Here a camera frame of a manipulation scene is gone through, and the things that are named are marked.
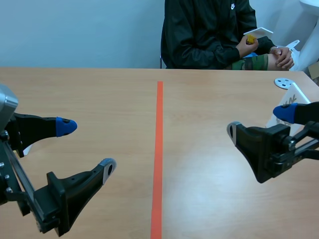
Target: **camouflage pants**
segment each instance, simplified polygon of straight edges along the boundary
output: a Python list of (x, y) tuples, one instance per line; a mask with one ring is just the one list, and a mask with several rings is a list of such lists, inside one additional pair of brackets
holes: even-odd
[(268, 70), (268, 54), (243, 58), (234, 62), (226, 68), (226, 70), (235, 71), (267, 71)]

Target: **yellow object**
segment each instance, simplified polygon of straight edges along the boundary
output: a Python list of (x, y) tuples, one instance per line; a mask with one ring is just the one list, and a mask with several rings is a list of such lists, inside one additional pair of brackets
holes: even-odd
[(247, 35), (248, 39), (247, 42), (249, 44), (254, 44), (256, 37), (252, 36), (252, 35)]

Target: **orange tape line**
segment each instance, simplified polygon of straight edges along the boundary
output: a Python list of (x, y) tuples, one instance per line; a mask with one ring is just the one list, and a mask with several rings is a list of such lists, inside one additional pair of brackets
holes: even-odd
[(163, 184), (163, 81), (158, 81), (151, 239), (161, 239)]

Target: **white wall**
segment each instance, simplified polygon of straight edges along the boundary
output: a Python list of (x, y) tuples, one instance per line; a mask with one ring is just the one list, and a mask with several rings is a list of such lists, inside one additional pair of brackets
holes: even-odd
[(257, 24), (274, 32), (273, 42), (286, 46), (300, 40), (301, 50), (312, 33), (318, 17), (306, 13), (299, 0), (250, 0), (256, 10)]
[[(299, 0), (250, 1), (276, 44), (304, 44), (315, 25)], [(163, 8), (164, 0), (0, 0), (0, 66), (158, 68)]]

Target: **robotic arm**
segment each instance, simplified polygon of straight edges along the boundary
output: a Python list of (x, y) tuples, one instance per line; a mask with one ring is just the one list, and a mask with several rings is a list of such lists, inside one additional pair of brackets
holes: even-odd
[(17, 201), (22, 215), (33, 213), (38, 229), (55, 229), (58, 236), (67, 233), (89, 200), (115, 170), (116, 162), (107, 158), (91, 171), (58, 179), (47, 173), (48, 185), (35, 190), (13, 150), (20, 158), (31, 144), (49, 137), (72, 133), (77, 125), (62, 118), (41, 118), (15, 113), (18, 99), (0, 84), (0, 205)]
[[(236, 148), (246, 157), (259, 183), (289, 170), (304, 158), (319, 160), (319, 102), (291, 104), (274, 109), (274, 115), (286, 122), (305, 125), (295, 136), (290, 127), (278, 124), (271, 128), (245, 127), (230, 123), (227, 132)], [(312, 140), (296, 147), (306, 136)]]

